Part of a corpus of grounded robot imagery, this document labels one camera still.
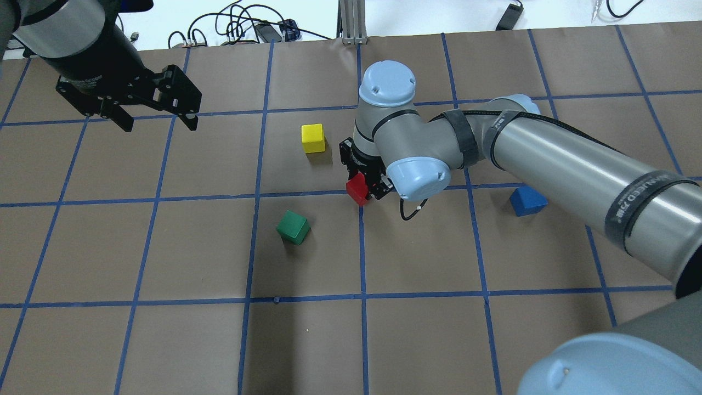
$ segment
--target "yellow cube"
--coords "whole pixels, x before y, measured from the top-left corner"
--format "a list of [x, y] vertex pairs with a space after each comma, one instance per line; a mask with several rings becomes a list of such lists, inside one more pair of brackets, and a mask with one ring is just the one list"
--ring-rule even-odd
[[306, 154], [324, 152], [322, 124], [303, 125], [303, 150]]

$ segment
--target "black power adapter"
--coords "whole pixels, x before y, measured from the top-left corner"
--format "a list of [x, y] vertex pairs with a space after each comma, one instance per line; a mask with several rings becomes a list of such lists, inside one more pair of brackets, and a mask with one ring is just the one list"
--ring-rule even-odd
[[517, 24], [519, 17], [522, 16], [522, 11], [524, 11], [524, 6], [521, 1], [519, 5], [510, 4], [504, 15], [502, 15], [502, 19], [500, 19], [500, 22], [497, 24], [497, 29], [495, 30], [512, 30]]

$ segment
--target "green cube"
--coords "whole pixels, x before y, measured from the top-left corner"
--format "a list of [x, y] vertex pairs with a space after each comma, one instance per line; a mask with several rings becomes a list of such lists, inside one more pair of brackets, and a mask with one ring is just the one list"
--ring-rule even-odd
[[303, 243], [307, 232], [310, 231], [310, 225], [304, 216], [288, 210], [285, 212], [283, 219], [280, 220], [276, 230], [283, 239], [300, 245]]

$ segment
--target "blue cube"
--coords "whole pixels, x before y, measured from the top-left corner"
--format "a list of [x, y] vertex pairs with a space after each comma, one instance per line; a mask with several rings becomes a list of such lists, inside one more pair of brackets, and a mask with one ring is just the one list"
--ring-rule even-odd
[[521, 186], [515, 189], [510, 196], [510, 202], [517, 216], [536, 214], [548, 204], [546, 197], [536, 192], [531, 186]]

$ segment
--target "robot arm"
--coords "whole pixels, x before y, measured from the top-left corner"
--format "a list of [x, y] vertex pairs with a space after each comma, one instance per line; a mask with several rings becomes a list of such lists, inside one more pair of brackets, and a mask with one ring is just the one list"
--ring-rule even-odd
[[0, 0], [0, 7], [2, 42], [14, 31], [55, 68], [61, 74], [56, 91], [82, 115], [98, 114], [131, 131], [133, 118], [121, 106], [141, 104], [179, 116], [190, 130], [197, 128], [202, 97], [197, 87], [176, 65], [160, 73], [146, 68], [114, 24], [116, 14], [108, 15], [98, 0]]
[[524, 95], [425, 123], [411, 102], [415, 83], [393, 61], [364, 74], [353, 137], [340, 144], [360, 205], [393, 188], [427, 199], [451, 169], [490, 160], [666, 277], [680, 299], [563, 344], [526, 372], [518, 394], [702, 394], [700, 187], [539, 115]]

